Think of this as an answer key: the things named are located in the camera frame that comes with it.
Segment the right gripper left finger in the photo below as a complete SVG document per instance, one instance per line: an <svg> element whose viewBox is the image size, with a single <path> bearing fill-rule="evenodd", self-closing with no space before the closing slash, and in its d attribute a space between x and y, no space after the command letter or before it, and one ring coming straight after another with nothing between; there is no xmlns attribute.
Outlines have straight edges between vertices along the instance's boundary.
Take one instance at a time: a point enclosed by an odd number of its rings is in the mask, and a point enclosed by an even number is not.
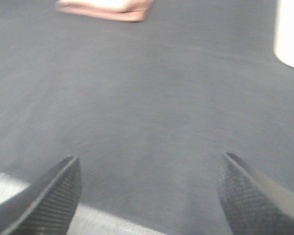
<svg viewBox="0 0 294 235"><path fill-rule="evenodd" d="M0 204L0 235L65 235L80 197L80 160L66 157Z"/></svg>

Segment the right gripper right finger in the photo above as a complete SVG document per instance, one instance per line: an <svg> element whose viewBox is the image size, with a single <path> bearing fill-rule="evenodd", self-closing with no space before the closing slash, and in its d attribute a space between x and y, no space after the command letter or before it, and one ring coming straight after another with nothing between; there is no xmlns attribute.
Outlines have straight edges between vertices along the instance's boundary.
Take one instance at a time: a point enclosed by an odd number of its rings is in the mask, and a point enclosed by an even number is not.
<svg viewBox="0 0 294 235"><path fill-rule="evenodd" d="M225 153L218 198L234 235L294 235L294 193L238 156Z"/></svg>

